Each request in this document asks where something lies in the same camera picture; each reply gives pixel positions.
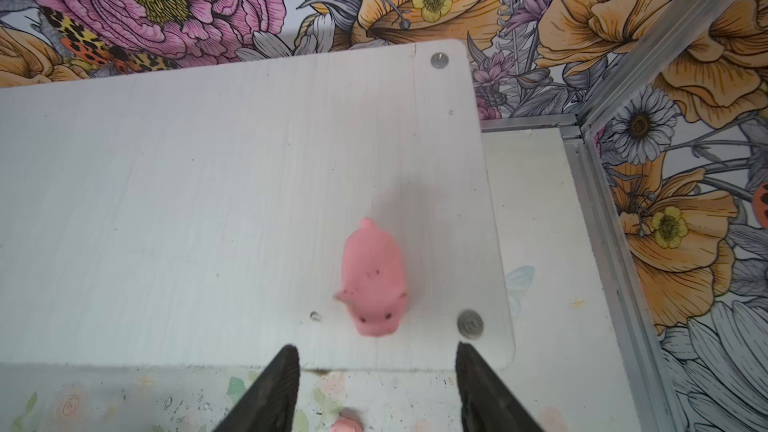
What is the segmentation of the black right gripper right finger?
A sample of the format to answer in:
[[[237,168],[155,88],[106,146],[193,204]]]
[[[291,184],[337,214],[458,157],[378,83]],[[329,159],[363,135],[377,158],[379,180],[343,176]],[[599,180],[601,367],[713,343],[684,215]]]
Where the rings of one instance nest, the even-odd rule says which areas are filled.
[[[472,344],[458,344],[455,372],[465,432],[543,431]]]

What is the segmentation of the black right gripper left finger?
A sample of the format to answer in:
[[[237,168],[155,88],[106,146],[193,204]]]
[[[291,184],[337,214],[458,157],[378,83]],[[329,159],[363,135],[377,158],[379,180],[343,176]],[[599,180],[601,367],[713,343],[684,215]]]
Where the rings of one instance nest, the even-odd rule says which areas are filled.
[[[291,432],[299,386],[299,351],[288,344],[280,349],[214,431]]]

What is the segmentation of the pink pig toy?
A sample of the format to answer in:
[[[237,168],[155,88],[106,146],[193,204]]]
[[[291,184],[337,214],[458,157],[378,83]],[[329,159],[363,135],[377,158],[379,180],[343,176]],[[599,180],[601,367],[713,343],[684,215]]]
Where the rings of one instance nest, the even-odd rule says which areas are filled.
[[[330,432],[363,432],[364,427],[358,415],[352,412],[342,412],[330,426]]]
[[[341,288],[343,303],[358,334],[383,337],[397,331],[409,308],[402,254],[394,238],[365,217],[346,239]]]

